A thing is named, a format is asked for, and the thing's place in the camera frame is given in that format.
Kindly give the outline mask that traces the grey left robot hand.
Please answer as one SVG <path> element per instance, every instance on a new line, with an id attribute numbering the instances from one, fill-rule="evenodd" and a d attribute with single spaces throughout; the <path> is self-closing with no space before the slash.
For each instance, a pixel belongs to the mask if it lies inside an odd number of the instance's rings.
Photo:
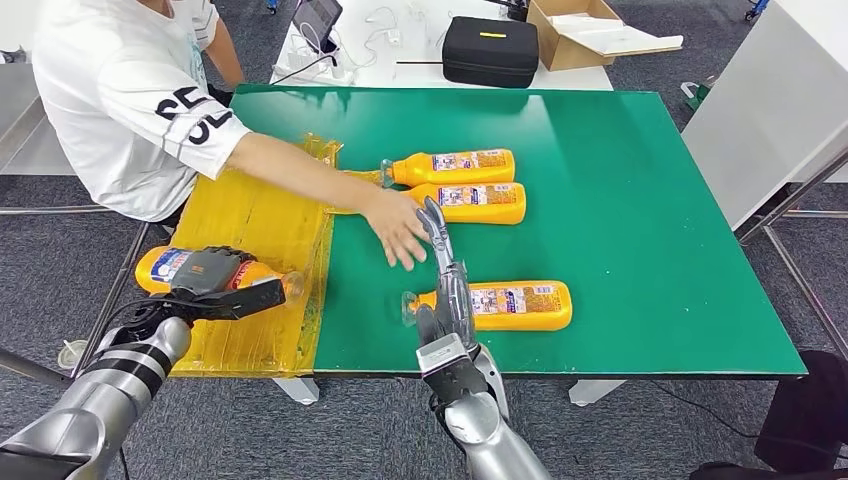
<path id="1" fill-rule="evenodd" d="M 192 251 L 169 286 L 175 315 L 188 325 L 240 320 L 290 299 L 281 274 L 252 254 L 223 246 Z"/>

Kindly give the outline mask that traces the person's right hand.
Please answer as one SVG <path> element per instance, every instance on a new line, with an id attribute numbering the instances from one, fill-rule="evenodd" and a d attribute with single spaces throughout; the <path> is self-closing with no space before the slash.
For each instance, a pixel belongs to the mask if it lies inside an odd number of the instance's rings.
<path id="1" fill-rule="evenodd" d="M 418 209 L 414 200 L 389 189 L 376 189 L 359 207 L 359 213 L 380 240 L 391 267 L 400 264 L 404 270 L 412 271 L 416 264 L 427 259 L 422 243 L 428 243 L 429 236 L 417 217 Z"/>

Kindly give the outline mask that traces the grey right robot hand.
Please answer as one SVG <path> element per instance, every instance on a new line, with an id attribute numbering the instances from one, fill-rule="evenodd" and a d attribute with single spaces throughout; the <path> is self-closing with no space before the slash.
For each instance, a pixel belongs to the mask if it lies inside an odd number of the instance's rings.
<path id="1" fill-rule="evenodd" d="M 432 197 L 425 198 L 416 216 L 429 235 L 438 266 L 435 306 L 422 305 L 416 311 L 420 344 L 456 333 L 465 349 L 473 352 L 478 342 L 467 271 L 464 263 L 454 256 L 445 216 Z"/>

